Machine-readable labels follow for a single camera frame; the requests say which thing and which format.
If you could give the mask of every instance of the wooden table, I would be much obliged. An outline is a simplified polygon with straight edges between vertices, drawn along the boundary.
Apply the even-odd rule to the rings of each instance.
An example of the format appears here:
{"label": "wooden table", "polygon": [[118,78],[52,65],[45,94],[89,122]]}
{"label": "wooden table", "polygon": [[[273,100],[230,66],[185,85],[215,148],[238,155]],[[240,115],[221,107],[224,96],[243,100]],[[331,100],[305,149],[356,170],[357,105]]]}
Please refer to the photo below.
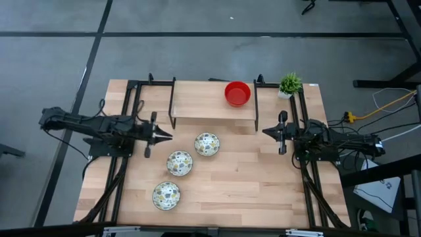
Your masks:
{"label": "wooden table", "polygon": [[[110,81],[105,97],[106,114],[120,114],[126,85],[127,80]],[[316,84],[303,87],[309,117],[326,123],[319,87]],[[170,90],[171,86],[142,86],[140,99],[145,101],[145,106],[140,117],[149,119],[151,112],[157,111],[159,126],[173,134],[174,139],[157,144],[149,159],[143,157],[145,142],[136,142],[134,154],[128,161],[118,224],[309,227],[301,171],[291,164],[293,144],[288,141],[287,153],[278,155],[279,144],[261,132],[278,123],[281,110],[289,113],[291,122],[289,100],[277,98],[276,88],[258,88],[258,132],[250,120],[182,117],[177,118],[173,130],[168,118]],[[219,137],[221,148],[216,155],[202,157],[195,151],[194,139],[202,132],[212,132]],[[193,170],[187,176],[175,177],[166,169],[167,157],[178,149],[188,151],[193,157]],[[103,194],[110,160],[110,157],[100,157],[87,169],[74,220],[84,217]],[[324,197],[339,218],[349,224],[337,170],[328,162],[319,162],[318,170]],[[179,186],[182,196],[173,210],[160,211],[152,203],[152,191],[167,180]],[[113,203],[111,197],[106,220],[111,217]],[[316,223],[320,225],[314,197],[313,207]]]}

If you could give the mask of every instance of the small succulent plant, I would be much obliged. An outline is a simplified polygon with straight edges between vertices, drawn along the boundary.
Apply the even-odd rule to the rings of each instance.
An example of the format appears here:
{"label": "small succulent plant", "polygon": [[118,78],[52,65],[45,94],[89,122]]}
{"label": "small succulent plant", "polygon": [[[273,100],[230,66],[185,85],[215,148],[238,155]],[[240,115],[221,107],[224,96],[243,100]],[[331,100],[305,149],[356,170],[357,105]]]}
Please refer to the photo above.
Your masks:
{"label": "small succulent plant", "polygon": [[279,90],[286,94],[298,92],[301,88],[301,78],[295,72],[288,73],[281,79]]}

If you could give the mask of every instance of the bowl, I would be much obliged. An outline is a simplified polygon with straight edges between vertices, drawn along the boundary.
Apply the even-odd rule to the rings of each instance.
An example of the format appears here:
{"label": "bowl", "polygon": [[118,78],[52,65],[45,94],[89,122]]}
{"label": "bowl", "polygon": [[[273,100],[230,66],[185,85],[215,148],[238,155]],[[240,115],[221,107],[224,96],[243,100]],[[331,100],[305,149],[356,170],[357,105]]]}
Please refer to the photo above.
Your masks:
{"label": "bowl", "polygon": [[250,87],[244,82],[230,82],[225,87],[225,99],[233,107],[247,103],[250,95]]}
{"label": "bowl", "polygon": [[220,142],[215,134],[204,132],[195,139],[195,149],[202,156],[211,156],[218,152]]}
{"label": "bowl", "polygon": [[173,209],[181,197],[180,189],[173,182],[162,182],[153,190],[153,205],[160,210],[167,211]]}
{"label": "bowl", "polygon": [[193,158],[186,151],[175,151],[166,160],[166,168],[175,176],[184,176],[191,171]]}

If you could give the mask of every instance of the potted plant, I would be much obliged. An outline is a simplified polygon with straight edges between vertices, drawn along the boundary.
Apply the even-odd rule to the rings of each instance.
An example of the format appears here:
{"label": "potted plant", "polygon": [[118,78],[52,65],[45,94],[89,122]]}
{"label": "potted plant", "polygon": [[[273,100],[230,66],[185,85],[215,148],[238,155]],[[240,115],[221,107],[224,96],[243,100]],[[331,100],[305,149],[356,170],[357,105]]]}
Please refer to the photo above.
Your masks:
{"label": "potted plant", "polygon": [[291,95],[298,92],[301,88],[301,79],[295,72],[288,73],[281,79],[279,85],[278,97],[281,99],[289,99]]}

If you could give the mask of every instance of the white plate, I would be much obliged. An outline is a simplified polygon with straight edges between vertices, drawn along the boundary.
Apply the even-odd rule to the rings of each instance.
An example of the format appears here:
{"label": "white plate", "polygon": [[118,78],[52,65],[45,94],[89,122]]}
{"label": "white plate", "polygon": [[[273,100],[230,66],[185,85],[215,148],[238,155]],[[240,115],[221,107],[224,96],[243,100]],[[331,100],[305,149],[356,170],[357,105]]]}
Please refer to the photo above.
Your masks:
{"label": "white plate", "polygon": [[220,147],[220,142],[218,137],[215,134],[210,132],[204,132],[195,140],[195,149],[196,151],[203,156],[211,156],[218,152]]}
{"label": "white plate", "polygon": [[153,190],[153,205],[160,210],[167,211],[173,209],[180,200],[180,189],[173,182],[162,182]]}
{"label": "white plate", "polygon": [[175,151],[166,160],[166,168],[175,176],[184,176],[191,171],[193,158],[186,151]]}

